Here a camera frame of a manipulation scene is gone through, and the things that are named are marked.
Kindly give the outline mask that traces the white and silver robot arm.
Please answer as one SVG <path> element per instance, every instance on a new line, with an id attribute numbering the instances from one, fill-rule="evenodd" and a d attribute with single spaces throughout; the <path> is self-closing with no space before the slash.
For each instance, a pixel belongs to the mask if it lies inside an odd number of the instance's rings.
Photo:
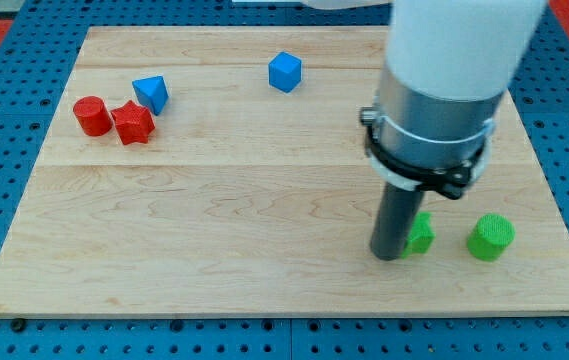
<path id="1" fill-rule="evenodd" d="M 463 196 L 543 0 L 395 0 L 378 90 L 360 112 L 372 167 L 406 191 Z"/>

